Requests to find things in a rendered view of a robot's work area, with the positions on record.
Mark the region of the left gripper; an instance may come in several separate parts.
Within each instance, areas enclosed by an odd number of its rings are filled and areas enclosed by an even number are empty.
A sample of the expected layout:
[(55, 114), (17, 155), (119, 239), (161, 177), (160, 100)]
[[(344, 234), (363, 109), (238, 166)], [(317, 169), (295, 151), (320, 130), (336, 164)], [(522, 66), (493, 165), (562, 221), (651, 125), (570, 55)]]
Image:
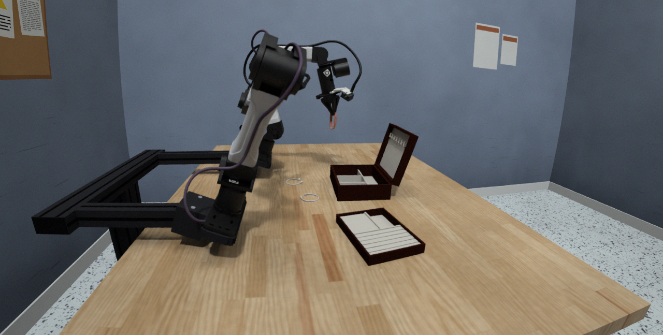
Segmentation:
[[(332, 115), (335, 115), (335, 113), (337, 112), (338, 104), (339, 104), (339, 100), (340, 100), (340, 96), (337, 96), (336, 94), (338, 94), (340, 92), (343, 92), (343, 93), (345, 92), (346, 95), (348, 96), (351, 93), (353, 93), (353, 91), (351, 91), (348, 88), (336, 88), (335, 89), (335, 84), (334, 84), (334, 79), (333, 78), (328, 79), (328, 80), (324, 80), (324, 81), (320, 81), (320, 86), (321, 86), (322, 93), (319, 94), (318, 96), (316, 96), (316, 99), (321, 98), (321, 102), (324, 104), (324, 106), (328, 109), (328, 111)], [(328, 101), (328, 102), (326, 102), (326, 101)]]

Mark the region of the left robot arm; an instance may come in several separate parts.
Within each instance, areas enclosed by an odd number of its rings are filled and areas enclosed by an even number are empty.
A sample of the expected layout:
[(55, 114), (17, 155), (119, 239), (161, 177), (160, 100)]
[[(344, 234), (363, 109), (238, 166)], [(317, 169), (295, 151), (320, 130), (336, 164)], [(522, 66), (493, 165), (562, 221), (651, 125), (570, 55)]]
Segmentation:
[[(342, 57), (341, 59), (336, 59), (333, 61), (327, 61), (328, 51), (324, 47), (302, 47), (307, 49), (307, 62), (315, 62), (318, 64), (318, 79), (319, 81), (324, 81), (333, 78), (333, 75), (338, 77), (343, 77), (350, 75), (350, 66), (348, 64), (347, 58)], [(252, 61), (249, 64), (249, 70), (251, 71), (253, 62), (255, 62), (256, 54), (252, 57)], [(333, 75), (332, 75), (332, 70)], [(346, 95), (342, 92), (341, 96), (343, 99), (350, 101), (354, 98), (354, 93)], [(274, 147), (274, 140), (279, 139), (284, 133), (284, 127), (282, 120), (280, 120), (279, 112), (276, 110), (272, 116), (270, 122), (268, 123), (267, 133), (263, 136), (262, 141), (259, 145), (258, 151), (258, 160), (268, 163), (271, 163), (271, 154)], [(274, 139), (274, 140), (273, 140)]]

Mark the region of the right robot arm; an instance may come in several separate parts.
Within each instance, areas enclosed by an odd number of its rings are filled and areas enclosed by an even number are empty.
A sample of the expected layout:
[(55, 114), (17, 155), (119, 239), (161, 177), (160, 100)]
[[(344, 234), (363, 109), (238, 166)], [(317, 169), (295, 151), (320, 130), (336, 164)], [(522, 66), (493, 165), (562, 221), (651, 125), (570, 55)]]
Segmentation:
[[(245, 153), (247, 155), (241, 165), (230, 170), (218, 170), (220, 173), (217, 184), (221, 186), (218, 197), (203, 224), (205, 230), (228, 237), (235, 236), (242, 208), (246, 203), (246, 193), (251, 193), (255, 184), (258, 149), (268, 123), (290, 94), (296, 96), (305, 78), (307, 49), (298, 46), (302, 55), (300, 62), (296, 47), (292, 47), (290, 51), (277, 46), (278, 41), (278, 37), (264, 33), (248, 78), (252, 82), (246, 91), (241, 93), (237, 106), (242, 109), (242, 114), (246, 114), (246, 118), (235, 141), (232, 142), (229, 155), (222, 155), (219, 167), (230, 167), (239, 162), (242, 155)], [(257, 127), (263, 113), (274, 105), (286, 90), (289, 92), (285, 98)]]

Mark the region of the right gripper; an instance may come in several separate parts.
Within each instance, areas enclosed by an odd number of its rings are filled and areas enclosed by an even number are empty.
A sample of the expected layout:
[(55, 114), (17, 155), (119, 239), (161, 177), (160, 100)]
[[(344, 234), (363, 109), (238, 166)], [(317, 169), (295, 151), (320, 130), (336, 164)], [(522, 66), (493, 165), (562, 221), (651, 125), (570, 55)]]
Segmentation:
[[(307, 73), (306, 73), (305, 77), (307, 77), (307, 79), (305, 79), (305, 81), (301, 84), (300, 90), (301, 90), (301, 89), (304, 89), (304, 88), (306, 87), (307, 83), (308, 83), (309, 80), (310, 80), (310, 76), (309, 76)], [(300, 90), (299, 90), (299, 91), (300, 91)]]

